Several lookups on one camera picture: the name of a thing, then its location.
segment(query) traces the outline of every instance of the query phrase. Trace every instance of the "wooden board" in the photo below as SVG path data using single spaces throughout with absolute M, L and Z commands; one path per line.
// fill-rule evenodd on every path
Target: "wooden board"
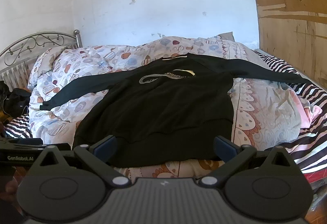
M 327 0 L 256 0 L 260 48 L 327 88 Z

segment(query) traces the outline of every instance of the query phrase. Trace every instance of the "comforter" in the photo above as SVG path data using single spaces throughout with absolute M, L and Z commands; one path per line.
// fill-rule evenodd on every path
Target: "comforter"
M 29 116 L 33 137 L 42 138 L 45 144 L 67 142 L 72 145 L 75 130 L 81 120 L 108 92 L 104 90 L 96 94 L 89 93 L 51 111 L 39 110 L 43 101 L 49 100 L 72 80 L 87 75 L 132 70 L 161 57 L 174 57 L 188 52 L 225 59 L 239 58 L 269 69 L 256 53 L 243 44 L 223 40 L 219 36 L 207 39 L 164 37 L 137 47 L 107 45 L 75 50 L 61 48 L 48 68 L 43 62 L 53 51 L 40 56 L 30 75 L 28 88 L 32 90 L 32 95 Z M 234 107 L 232 141 L 235 144 L 251 144 L 258 150 L 264 150 L 294 140 L 298 136 L 300 114 L 285 85 L 267 80 L 238 78 L 234 79 L 229 95 Z M 163 172 L 168 170 L 175 177 L 177 169 L 176 173 L 168 169 L 172 164 L 175 168 L 174 162 L 161 168 Z M 206 169 L 218 166 L 212 161 L 204 161 L 204 164 L 206 165 L 202 168 Z

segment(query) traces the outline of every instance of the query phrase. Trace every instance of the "striped blanket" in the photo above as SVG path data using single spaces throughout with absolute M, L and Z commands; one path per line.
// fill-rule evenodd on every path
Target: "striped blanket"
M 282 59 L 257 53 L 261 59 L 277 72 L 299 74 Z M 327 167 L 327 92 L 312 84 L 289 84 L 297 95 L 322 108 L 323 112 L 308 129 L 301 129 L 293 141 L 282 143 L 299 165 L 303 173 L 312 173 Z
M 8 137 L 32 138 L 32 133 L 29 129 L 28 114 L 12 119 L 9 123 L 4 125 L 4 130 Z

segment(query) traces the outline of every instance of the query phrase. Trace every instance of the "wall stain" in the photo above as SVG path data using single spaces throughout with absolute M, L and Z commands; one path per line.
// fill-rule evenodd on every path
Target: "wall stain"
M 130 2 L 130 5 L 133 5 L 135 4 L 135 0 L 132 0 L 132 2 Z

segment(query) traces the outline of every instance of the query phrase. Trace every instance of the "black clothing pile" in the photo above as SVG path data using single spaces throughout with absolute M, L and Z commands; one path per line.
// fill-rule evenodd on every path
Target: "black clothing pile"
M 1 110 L 13 118 L 28 113 L 31 93 L 20 88 L 14 88 L 12 92 L 4 81 L 0 81 L 0 105 Z
M 213 140 L 231 139 L 233 78 L 311 83 L 241 59 L 187 54 L 161 58 L 131 71 L 73 80 L 40 110 L 51 110 L 90 92 L 109 89 L 76 130 L 73 147 L 114 135 L 109 163 L 139 167 L 170 160 L 215 159 Z

